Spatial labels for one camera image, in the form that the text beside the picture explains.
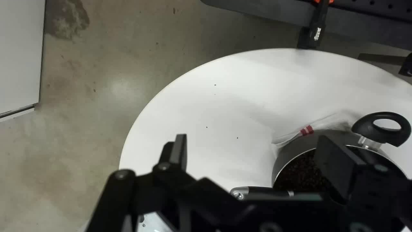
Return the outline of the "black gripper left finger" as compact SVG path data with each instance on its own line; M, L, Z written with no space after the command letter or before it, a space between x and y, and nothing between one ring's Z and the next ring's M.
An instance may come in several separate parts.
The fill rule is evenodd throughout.
M159 156L160 164L177 165L181 170L186 169L186 135L177 134L173 142L167 142Z

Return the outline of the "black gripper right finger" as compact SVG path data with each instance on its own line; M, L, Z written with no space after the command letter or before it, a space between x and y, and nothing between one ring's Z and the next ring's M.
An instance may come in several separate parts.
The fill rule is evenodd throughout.
M323 135L317 139L314 160L333 199L360 199L366 195L364 182L369 165L345 144Z

